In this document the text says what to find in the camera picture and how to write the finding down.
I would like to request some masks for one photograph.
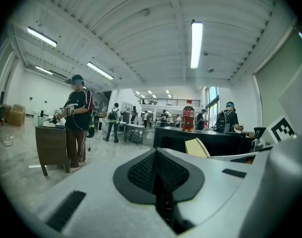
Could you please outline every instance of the pants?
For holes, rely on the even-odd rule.
[[[109,141],[109,136],[110,136],[110,132],[111,132],[111,128],[113,126],[113,132],[114,132],[114,138],[115,138],[115,143],[118,143],[119,142],[119,139],[118,139],[118,127],[119,127],[119,124],[118,123],[109,123],[108,125],[108,131],[107,131],[107,136],[105,137],[105,141]]]
[[[66,128],[66,151],[69,167],[77,168],[79,162],[86,160],[85,142],[86,136],[84,131]]]

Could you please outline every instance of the glossy concrete floor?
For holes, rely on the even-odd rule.
[[[5,146],[3,141],[13,136],[13,144]],[[124,142],[123,135],[119,135],[120,143],[113,143],[110,136],[109,142],[103,141],[104,134],[98,132],[91,139],[91,151],[86,152],[86,163],[109,159],[121,154],[137,150],[149,150],[153,145],[154,129],[147,129],[144,136],[144,144],[136,145],[129,140]],[[48,176],[44,177],[35,140],[34,120],[26,117],[21,127],[11,126],[5,123],[0,126],[0,183],[7,196],[34,212],[38,199],[53,186],[58,184],[72,173],[65,173],[63,166],[47,166]]]

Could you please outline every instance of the bottle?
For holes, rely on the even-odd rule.
[[[194,108],[192,107],[192,100],[188,100],[187,105],[183,109],[183,124],[182,130],[192,132],[194,128]]]

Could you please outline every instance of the shoe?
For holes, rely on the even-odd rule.
[[[77,168],[70,168],[70,172],[73,172],[73,171],[76,171],[76,170],[79,170],[80,167],[77,167]]]

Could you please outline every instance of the red and black shirt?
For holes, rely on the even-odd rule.
[[[68,96],[68,100],[65,103],[64,107],[71,104],[74,105],[75,109],[85,108],[88,109],[88,112],[82,114],[74,114],[72,116],[66,116],[65,127],[72,130],[86,131],[88,129],[88,125],[91,119],[91,114],[94,106],[91,91],[88,89],[83,89],[80,92],[72,92]]]

